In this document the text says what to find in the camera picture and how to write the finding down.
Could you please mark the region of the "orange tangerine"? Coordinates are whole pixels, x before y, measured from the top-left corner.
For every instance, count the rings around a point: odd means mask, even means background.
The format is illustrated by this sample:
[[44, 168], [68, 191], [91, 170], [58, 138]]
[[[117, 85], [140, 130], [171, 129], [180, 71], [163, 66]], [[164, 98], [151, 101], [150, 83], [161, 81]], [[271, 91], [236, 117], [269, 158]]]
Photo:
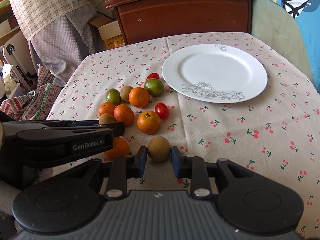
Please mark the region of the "orange tangerine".
[[126, 140], [120, 137], [114, 137], [112, 149], [104, 152], [104, 161], [114, 161], [114, 159], [116, 159], [117, 157], [129, 154], [130, 147]]
[[115, 105], [110, 102], [104, 102], [102, 103], [98, 108], [98, 115], [101, 116], [103, 114], [111, 114], [113, 115]]
[[145, 111], [137, 119], [137, 127], [145, 134], [153, 134], [158, 131], [161, 119], [154, 111]]
[[131, 125], [135, 120], [133, 111], [125, 104], [118, 105], [114, 109], [113, 116], [117, 122], [122, 122], [125, 126]]
[[142, 87], [133, 88], [129, 93], [129, 103], [137, 108], [144, 108], [149, 104], [150, 95]]

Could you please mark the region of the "brown kiwi fruit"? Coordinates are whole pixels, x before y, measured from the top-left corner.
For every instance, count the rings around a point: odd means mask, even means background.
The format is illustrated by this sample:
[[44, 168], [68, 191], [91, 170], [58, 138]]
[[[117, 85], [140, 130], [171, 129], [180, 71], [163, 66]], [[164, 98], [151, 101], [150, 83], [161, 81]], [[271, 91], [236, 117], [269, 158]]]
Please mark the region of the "brown kiwi fruit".
[[165, 161], [171, 150], [171, 144], [161, 136], [153, 137], [147, 147], [148, 156], [155, 162]]
[[131, 86], [124, 86], [120, 90], [120, 97], [124, 102], [129, 102], [129, 94], [133, 90]]
[[114, 124], [116, 122], [116, 119], [110, 113], [104, 113], [99, 117], [99, 124], [101, 125]]

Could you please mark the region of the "red cherry tomato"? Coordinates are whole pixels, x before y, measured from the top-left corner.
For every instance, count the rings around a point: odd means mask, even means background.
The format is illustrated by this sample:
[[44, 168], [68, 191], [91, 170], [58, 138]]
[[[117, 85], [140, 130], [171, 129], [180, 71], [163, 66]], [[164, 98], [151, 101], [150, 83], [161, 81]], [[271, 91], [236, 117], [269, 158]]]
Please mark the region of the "red cherry tomato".
[[159, 74], [158, 73], [151, 73], [150, 75], [148, 75], [148, 77], [146, 78], [146, 80], [149, 79], [160, 79]]
[[165, 120], [169, 115], [168, 107], [164, 103], [158, 103], [155, 106], [155, 112], [158, 114], [161, 120]]

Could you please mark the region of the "green citrus fruit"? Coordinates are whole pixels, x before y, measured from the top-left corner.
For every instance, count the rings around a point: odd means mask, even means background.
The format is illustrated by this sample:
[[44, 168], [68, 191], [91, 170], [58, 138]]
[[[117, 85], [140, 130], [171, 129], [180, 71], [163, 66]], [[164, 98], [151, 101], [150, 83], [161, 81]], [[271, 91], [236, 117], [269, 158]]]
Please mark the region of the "green citrus fruit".
[[146, 80], [144, 88], [151, 96], [160, 96], [164, 91], [164, 85], [159, 79]]
[[110, 88], [106, 93], [106, 102], [112, 103], [115, 106], [121, 102], [120, 92], [115, 88]]

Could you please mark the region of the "striped patterned blanket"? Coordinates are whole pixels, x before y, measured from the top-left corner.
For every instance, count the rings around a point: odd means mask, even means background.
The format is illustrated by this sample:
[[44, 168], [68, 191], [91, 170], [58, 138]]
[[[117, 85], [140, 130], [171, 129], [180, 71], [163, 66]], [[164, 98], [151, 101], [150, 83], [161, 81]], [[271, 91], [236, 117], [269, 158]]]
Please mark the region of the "striped patterned blanket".
[[6, 99], [1, 111], [14, 120], [44, 120], [60, 94], [61, 88], [53, 85], [54, 76], [38, 65], [37, 88], [26, 95]]

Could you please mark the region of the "cherry print tablecloth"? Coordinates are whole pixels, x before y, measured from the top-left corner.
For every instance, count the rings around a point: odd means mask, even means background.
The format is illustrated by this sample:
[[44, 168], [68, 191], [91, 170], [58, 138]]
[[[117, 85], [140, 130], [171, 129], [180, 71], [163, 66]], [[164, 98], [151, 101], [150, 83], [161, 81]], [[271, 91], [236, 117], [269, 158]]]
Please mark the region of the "cherry print tablecloth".
[[295, 190], [304, 203], [297, 232], [319, 236], [319, 94], [287, 59], [246, 33], [177, 35], [107, 50], [84, 59], [61, 90], [48, 117], [98, 118], [109, 88], [141, 87], [160, 73], [173, 52], [195, 44], [218, 43], [244, 50], [265, 67], [268, 83], [257, 98], [214, 104], [183, 96], [169, 86], [152, 99], [169, 110], [157, 131], [183, 154], [207, 162], [227, 158]]

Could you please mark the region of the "white floral plate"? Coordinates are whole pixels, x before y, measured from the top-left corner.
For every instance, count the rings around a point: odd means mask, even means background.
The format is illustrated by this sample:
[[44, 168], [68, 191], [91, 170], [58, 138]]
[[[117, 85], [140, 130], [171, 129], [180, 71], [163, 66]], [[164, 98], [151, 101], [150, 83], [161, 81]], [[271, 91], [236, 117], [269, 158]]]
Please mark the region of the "white floral plate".
[[251, 54], [221, 44], [197, 44], [172, 53], [162, 77], [176, 92], [212, 103], [239, 103], [260, 95], [267, 72]]

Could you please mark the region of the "checkered cloth cover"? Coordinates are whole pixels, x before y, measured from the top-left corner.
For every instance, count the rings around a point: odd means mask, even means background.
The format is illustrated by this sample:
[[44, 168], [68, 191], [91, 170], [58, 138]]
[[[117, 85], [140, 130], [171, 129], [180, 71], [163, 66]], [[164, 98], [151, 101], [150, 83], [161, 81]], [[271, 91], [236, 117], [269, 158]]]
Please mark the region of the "checkered cloth cover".
[[88, 55], [105, 50], [89, 23], [98, 16], [90, 0], [9, 1], [34, 67], [49, 70], [55, 86], [64, 87]]

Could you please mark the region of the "cardboard box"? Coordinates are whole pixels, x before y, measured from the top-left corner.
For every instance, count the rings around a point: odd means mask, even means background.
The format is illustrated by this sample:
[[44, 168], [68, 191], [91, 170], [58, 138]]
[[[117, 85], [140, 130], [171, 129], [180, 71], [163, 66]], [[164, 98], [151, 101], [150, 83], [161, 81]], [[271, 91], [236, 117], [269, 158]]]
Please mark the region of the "cardboard box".
[[89, 24], [98, 29], [107, 50], [125, 46], [118, 21], [106, 16], [98, 16], [90, 20]]

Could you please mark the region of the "brown wooden cabinet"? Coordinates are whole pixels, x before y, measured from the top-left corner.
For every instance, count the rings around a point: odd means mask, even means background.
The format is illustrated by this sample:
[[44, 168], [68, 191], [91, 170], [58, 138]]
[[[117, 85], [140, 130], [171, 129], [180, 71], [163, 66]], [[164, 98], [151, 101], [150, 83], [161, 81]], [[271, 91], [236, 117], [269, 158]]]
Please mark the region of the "brown wooden cabinet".
[[125, 44], [155, 38], [252, 29], [253, 0], [107, 0]]

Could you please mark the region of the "green sofa cover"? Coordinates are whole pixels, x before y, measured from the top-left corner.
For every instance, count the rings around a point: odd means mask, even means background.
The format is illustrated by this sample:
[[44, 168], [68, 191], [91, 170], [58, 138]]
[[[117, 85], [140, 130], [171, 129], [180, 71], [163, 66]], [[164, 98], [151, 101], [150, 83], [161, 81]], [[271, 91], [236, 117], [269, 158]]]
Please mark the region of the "green sofa cover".
[[314, 83], [299, 27], [281, 6], [270, 0], [254, 0], [251, 34], [289, 60]]

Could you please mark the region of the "blue cartoon pillow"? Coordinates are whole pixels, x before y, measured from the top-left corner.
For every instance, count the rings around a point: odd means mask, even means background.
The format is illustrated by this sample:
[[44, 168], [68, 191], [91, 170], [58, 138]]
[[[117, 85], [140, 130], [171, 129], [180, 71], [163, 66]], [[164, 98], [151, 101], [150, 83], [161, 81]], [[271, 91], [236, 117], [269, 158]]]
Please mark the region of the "blue cartoon pillow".
[[314, 85], [319, 89], [319, 0], [270, 0], [297, 23], [308, 54]]

